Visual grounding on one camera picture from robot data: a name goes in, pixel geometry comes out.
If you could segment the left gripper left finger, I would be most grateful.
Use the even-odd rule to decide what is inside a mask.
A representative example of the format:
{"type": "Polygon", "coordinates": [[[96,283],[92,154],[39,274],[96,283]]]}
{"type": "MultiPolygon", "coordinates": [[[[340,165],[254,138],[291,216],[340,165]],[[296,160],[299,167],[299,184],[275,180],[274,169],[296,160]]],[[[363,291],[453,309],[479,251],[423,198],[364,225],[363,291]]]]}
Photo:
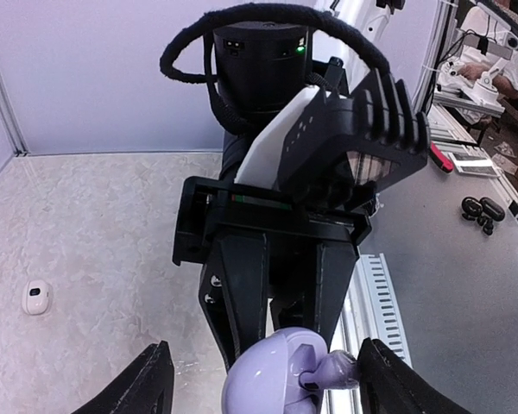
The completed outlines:
{"type": "Polygon", "coordinates": [[[174,364],[167,342],[148,345],[96,397],[74,413],[172,412],[174,364]]]}

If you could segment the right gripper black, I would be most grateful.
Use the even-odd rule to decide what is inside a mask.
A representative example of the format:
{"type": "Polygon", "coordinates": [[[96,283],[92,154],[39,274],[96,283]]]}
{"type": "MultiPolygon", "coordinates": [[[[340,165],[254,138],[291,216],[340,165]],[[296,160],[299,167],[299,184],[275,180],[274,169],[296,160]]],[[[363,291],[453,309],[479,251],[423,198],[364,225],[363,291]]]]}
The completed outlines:
{"type": "Polygon", "coordinates": [[[193,176],[182,187],[172,262],[205,263],[199,304],[230,369],[265,337],[266,235],[322,241],[307,256],[303,325],[330,347],[357,262],[355,246],[370,232],[365,213],[321,212],[276,191],[193,176]]]}

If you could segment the cream earbud charging case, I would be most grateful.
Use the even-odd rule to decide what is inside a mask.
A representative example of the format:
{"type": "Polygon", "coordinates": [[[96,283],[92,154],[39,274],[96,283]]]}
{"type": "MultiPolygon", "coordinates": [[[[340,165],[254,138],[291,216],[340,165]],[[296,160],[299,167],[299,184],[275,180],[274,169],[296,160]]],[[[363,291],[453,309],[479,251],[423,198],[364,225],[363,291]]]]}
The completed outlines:
{"type": "Polygon", "coordinates": [[[22,291],[22,310],[29,316],[39,316],[48,311],[52,302],[52,287],[43,279],[27,282],[22,291]]]}

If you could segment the purple earbud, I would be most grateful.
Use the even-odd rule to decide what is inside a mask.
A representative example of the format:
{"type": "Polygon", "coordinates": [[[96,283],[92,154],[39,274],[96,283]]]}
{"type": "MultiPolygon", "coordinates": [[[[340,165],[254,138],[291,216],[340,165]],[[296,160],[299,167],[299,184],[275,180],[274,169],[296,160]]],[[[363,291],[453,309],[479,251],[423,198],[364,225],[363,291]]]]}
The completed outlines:
{"type": "Polygon", "coordinates": [[[327,354],[314,372],[300,375],[300,385],[308,391],[351,390],[359,387],[360,372],[355,357],[335,350],[327,354]]]}

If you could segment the purple round charging case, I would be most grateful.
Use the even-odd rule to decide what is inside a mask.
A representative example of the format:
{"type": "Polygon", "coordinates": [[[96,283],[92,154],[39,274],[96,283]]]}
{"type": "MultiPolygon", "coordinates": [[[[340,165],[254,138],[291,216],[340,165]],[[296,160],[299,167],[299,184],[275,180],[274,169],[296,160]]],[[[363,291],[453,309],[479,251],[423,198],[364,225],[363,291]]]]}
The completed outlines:
{"type": "Polygon", "coordinates": [[[300,384],[327,356],[325,340],[302,328],[278,329],[247,349],[224,381],[223,413],[320,413],[324,392],[300,384]]]}

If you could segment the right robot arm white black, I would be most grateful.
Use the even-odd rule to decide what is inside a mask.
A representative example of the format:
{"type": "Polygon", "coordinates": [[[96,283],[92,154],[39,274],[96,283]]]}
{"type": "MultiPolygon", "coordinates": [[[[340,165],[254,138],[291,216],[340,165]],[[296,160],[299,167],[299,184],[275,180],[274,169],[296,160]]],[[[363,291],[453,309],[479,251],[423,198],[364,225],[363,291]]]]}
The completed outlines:
{"type": "Polygon", "coordinates": [[[276,329],[330,342],[401,132],[387,62],[354,28],[306,6],[207,13],[161,57],[206,86],[224,129],[216,179],[186,179],[173,261],[202,267],[199,302],[226,367],[276,329]]]}

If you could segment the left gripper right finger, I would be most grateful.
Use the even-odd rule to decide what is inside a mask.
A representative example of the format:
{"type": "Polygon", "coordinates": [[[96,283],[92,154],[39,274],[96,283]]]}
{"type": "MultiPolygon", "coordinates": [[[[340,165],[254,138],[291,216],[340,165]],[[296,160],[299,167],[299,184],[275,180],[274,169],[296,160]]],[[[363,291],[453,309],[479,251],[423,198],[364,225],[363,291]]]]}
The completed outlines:
{"type": "Polygon", "coordinates": [[[431,387],[379,339],[363,340],[357,362],[364,413],[469,414],[431,387]]]}

